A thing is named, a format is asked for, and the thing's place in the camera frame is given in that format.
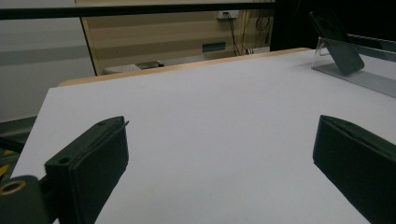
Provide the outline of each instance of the black cable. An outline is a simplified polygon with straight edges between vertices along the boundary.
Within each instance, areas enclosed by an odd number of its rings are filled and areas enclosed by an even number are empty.
[[[230,23],[230,29],[231,29],[231,36],[233,37],[233,53],[235,56],[240,56],[241,52],[239,51],[238,46],[236,45],[235,42],[235,33],[233,32],[233,18],[231,18],[231,15],[229,12],[224,12],[224,15],[227,16],[228,18],[228,23]]]
[[[258,42],[260,41],[259,49],[262,48],[262,43],[265,41],[265,43],[268,43],[268,38],[270,34],[270,28],[271,28],[271,16],[262,16],[256,20],[256,29],[259,31],[259,34],[256,37],[256,41],[254,44],[254,49],[257,48]]]
[[[250,14],[250,13],[246,10],[245,16],[244,16],[244,21],[243,21],[243,23],[244,23],[244,25],[243,25],[244,30],[243,30],[242,39],[241,39],[241,46],[242,46],[242,50],[243,50],[243,49],[245,50],[245,55],[251,54],[251,50],[245,47],[245,36],[246,36],[248,24],[249,24],[249,22],[250,22],[250,16],[249,16],[249,14]]]
[[[282,43],[280,44],[280,48],[281,48],[281,49],[283,49],[283,46],[285,45],[286,40],[288,40],[291,27],[293,26],[294,21],[295,21],[295,19],[296,19],[296,17],[297,17],[298,9],[300,8],[301,2],[302,2],[302,0],[299,0],[299,1],[298,1],[297,8],[296,8],[296,10],[294,11],[293,17],[291,18],[290,26],[289,26],[287,32],[285,33],[285,37],[283,38]]]

